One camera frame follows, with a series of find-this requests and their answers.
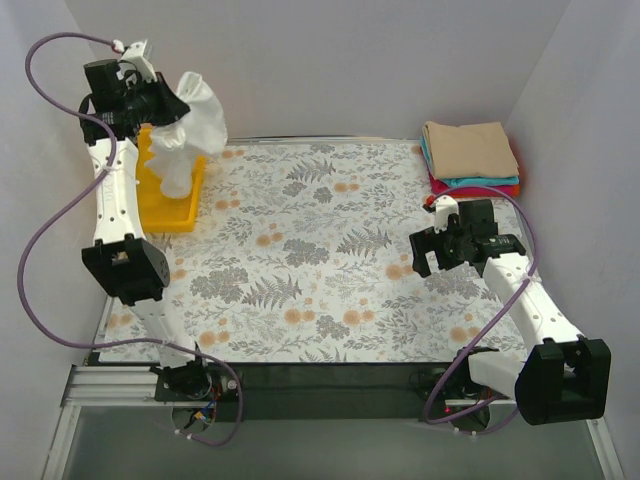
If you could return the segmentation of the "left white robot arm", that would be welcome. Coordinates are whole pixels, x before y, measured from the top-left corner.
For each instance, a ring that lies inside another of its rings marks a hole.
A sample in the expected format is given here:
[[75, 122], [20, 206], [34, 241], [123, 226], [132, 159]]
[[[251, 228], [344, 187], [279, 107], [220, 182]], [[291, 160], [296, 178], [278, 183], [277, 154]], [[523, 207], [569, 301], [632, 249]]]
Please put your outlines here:
[[154, 372], [161, 383], [189, 399], [203, 399], [213, 377], [165, 299], [170, 267], [145, 238], [136, 184], [142, 125], [171, 125], [189, 108], [146, 60], [100, 60], [86, 64], [84, 72], [90, 92], [79, 107], [80, 127], [99, 184], [96, 229], [92, 246], [81, 253], [83, 264], [158, 339], [160, 365]]

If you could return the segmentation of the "white t shirt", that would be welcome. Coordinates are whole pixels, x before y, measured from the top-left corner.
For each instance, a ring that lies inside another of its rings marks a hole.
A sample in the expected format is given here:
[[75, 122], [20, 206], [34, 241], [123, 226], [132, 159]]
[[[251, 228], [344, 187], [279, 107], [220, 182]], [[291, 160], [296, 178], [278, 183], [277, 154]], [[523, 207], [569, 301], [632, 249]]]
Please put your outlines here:
[[151, 130], [152, 158], [146, 167], [161, 180], [163, 196], [183, 199], [192, 191], [196, 159], [221, 154], [228, 133], [222, 105], [200, 74], [184, 73], [176, 95], [190, 111], [172, 125]]

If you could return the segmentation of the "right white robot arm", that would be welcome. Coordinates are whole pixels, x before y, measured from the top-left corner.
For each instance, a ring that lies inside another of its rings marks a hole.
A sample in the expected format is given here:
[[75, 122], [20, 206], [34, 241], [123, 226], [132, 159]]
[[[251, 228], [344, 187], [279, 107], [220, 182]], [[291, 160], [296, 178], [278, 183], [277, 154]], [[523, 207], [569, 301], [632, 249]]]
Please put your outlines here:
[[[436, 382], [423, 413], [430, 413], [453, 377], [454, 389], [464, 397], [488, 388], [514, 400], [530, 425], [601, 418], [611, 369], [608, 345], [586, 337], [561, 312], [536, 276], [537, 259], [516, 236], [500, 233], [492, 201], [439, 195], [424, 208], [433, 214], [434, 223], [410, 236], [414, 271], [423, 278], [430, 275], [428, 254], [434, 254], [441, 270], [468, 264], [502, 307]], [[512, 318], [522, 337], [524, 362], [479, 344], [504, 316]]]

